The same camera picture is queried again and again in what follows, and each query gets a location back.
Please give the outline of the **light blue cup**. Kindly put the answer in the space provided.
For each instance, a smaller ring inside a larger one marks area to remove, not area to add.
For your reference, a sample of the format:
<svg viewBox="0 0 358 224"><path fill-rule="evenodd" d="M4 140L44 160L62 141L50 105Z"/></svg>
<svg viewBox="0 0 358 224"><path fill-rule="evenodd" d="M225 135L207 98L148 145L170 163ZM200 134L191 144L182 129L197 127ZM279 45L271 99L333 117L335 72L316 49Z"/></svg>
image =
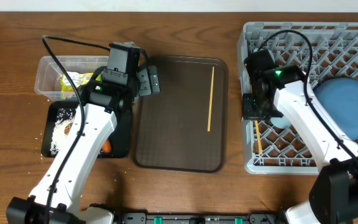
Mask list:
<svg viewBox="0 0 358 224"><path fill-rule="evenodd" d="M277 128L280 129L287 129L291 126L291 122L289 119L285 116L282 116L281 118L271 118L270 122Z"/></svg>

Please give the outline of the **yellow green snack wrapper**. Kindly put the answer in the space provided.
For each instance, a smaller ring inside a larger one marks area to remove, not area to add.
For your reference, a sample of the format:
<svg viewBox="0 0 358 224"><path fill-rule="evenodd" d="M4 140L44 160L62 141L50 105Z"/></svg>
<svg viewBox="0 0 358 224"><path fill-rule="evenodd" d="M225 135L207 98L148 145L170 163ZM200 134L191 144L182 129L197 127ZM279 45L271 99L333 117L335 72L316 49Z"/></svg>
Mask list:
<svg viewBox="0 0 358 224"><path fill-rule="evenodd" d="M90 81L91 77L93 76L93 72L90 73L68 72L68 74L78 90L80 89L80 86L87 84ZM75 95L73 88L70 82L68 81L68 79L66 78L66 76L62 75L60 84L61 84L61 96L60 96L61 100L71 98L72 96Z"/></svg>

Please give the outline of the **wooden chopstick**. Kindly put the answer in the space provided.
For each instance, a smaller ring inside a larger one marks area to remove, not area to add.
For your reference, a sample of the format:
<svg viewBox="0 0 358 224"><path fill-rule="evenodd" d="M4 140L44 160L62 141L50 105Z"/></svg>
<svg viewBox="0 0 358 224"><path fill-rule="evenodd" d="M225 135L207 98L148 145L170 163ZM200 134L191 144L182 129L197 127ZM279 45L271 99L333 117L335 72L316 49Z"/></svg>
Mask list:
<svg viewBox="0 0 358 224"><path fill-rule="evenodd" d="M212 71L211 71L211 85L210 85L210 94L209 94L209 110L208 110L207 132L211 131L211 118L212 118L212 109L213 109L213 91L214 91L214 67L212 67Z"/></svg>
<svg viewBox="0 0 358 224"><path fill-rule="evenodd" d="M263 149L262 149L262 143L261 143L261 138L260 138L259 122L257 120L255 120L254 125L255 125L255 131L256 131L256 135L257 135L257 144L258 144L259 155L262 156Z"/></svg>

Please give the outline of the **pile of white rice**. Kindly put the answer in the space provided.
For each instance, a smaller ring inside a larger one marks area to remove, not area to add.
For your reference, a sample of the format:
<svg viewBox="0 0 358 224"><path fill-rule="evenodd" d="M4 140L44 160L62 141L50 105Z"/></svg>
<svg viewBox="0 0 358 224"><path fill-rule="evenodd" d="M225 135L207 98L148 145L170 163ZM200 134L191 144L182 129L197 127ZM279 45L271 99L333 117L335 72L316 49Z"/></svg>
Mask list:
<svg viewBox="0 0 358 224"><path fill-rule="evenodd" d="M64 135L64 129L67 124L73 123L75 112L75 109L60 108L58 110L50 144L50 154L52 157L55 157L60 149L64 147L66 138L68 137Z"/></svg>

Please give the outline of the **orange carrot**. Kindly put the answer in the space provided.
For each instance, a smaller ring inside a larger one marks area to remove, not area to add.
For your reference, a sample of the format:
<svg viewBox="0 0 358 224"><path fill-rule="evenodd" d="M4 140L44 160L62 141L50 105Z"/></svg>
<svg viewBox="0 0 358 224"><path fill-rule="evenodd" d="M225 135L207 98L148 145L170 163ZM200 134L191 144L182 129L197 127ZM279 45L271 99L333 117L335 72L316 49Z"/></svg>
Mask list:
<svg viewBox="0 0 358 224"><path fill-rule="evenodd" d="M112 151L112 146L109 140L106 140L102 146L102 151L104 153L110 153Z"/></svg>

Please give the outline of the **brown mushroom piece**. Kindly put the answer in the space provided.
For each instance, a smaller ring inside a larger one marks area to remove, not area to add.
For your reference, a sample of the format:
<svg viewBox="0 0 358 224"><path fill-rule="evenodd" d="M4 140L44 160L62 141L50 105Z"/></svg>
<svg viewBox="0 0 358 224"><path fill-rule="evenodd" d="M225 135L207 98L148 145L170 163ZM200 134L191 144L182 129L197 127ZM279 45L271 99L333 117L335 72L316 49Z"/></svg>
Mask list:
<svg viewBox="0 0 358 224"><path fill-rule="evenodd" d="M70 129L71 129L71 127L72 127L72 124L73 124L73 123L69 123L69 124L67 124L67 125L65 126L64 135L67 136L67 135L69 134Z"/></svg>

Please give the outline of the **dark blue plate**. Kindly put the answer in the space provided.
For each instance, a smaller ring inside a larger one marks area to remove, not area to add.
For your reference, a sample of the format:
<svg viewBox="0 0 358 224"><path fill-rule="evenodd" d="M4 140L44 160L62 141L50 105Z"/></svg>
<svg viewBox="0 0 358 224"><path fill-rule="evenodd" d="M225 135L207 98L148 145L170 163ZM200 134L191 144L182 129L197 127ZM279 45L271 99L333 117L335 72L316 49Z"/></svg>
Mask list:
<svg viewBox="0 0 358 224"><path fill-rule="evenodd" d="M351 140L358 140L358 81L333 78L322 83L314 93L341 130Z"/></svg>

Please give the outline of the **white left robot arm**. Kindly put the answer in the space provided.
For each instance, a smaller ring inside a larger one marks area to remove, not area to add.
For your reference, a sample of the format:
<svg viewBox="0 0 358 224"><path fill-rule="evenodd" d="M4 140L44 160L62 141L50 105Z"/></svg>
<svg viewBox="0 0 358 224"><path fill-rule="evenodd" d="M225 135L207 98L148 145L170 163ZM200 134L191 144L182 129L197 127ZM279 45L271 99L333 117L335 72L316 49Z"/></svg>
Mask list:
<svg viewBox="0 0 358 224"><path fill-rule="evenodd" d="M106 47L108 64L95 70L87 84L73 85L78 100L67 139L42 180L27 199L13 197L8 223L113 223L114 212L104 205L80 210L85 183L108 137L122 114L140 96L160 91L157 69L144 49L133 42L113 42Z"/></svg>

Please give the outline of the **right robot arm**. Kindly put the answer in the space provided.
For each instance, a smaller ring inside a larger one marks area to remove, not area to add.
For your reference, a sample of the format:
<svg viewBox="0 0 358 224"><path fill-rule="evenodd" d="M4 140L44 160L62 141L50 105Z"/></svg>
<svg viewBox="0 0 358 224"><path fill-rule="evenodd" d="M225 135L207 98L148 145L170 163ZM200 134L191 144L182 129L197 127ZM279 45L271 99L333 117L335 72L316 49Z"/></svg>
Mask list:
<svg viewBox="0 0 358 224"><path fill-rule="evenodd" d="M308 200L288 208L287 223L350 223L358 218L358 143L334 122L314 96L309 73L276 66L269 50L244 60L251 92L242 96L244 119L286 117L318 168Z"/></svg>

